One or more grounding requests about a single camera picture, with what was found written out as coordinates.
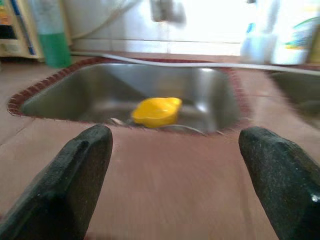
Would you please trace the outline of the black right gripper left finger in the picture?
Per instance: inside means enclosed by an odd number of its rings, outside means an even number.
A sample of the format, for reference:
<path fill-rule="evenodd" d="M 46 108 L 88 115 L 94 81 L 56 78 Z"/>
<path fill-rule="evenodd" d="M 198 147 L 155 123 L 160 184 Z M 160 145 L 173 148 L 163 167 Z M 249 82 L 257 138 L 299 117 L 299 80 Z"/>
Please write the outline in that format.
<path fill-rule="evenodd" d="M 112 131 L 103 124 L 68 141 L 4 216 L 1 239 L 83 240 L 112 149 Z"/>

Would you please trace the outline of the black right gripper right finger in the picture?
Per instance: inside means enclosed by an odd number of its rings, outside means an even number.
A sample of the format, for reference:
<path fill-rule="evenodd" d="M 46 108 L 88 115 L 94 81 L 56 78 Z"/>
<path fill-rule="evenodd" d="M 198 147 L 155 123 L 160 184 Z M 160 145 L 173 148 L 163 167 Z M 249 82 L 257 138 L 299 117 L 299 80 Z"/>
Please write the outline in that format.
<path fill-rule="evenodd" d="M 320 167 L 295 142 L 269 129 L 241 130 L 240 153 L 280 240 L 320 238 Z"/>

